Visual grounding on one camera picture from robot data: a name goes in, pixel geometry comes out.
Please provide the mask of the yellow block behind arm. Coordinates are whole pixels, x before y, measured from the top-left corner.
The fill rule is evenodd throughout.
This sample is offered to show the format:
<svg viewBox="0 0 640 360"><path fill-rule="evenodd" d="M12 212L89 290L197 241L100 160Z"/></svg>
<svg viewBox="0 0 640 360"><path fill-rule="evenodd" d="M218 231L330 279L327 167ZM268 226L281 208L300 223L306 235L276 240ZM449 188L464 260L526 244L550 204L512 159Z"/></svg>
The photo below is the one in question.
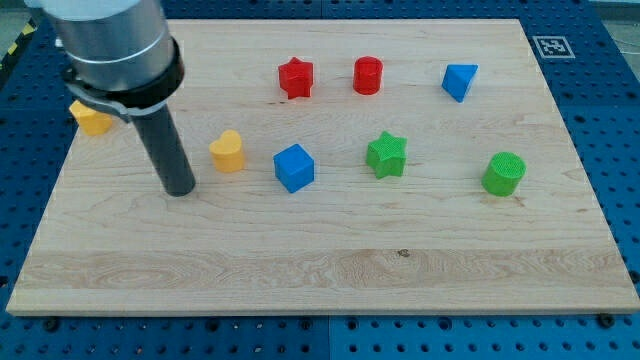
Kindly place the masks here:
<svg viewBox="0 0 640 360"><path fill-rule="evenodd" d="M78 100L69 106L69 111L80 129L88 136L104 134L113 125L110 115L96 111Z"/></svg>

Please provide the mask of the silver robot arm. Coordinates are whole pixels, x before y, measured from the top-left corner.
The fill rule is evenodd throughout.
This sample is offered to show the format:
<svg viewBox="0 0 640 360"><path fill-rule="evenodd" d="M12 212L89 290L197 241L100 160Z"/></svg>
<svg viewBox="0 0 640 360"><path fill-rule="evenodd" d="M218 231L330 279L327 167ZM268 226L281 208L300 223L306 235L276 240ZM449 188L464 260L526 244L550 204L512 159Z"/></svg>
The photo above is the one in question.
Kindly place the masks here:
<svg viewBox="0 0 640 360"><path fill-rule="evenodd" d="M53 26L84 82L106 91L143 86L177 53L158 0L25 0Z"/></svg>

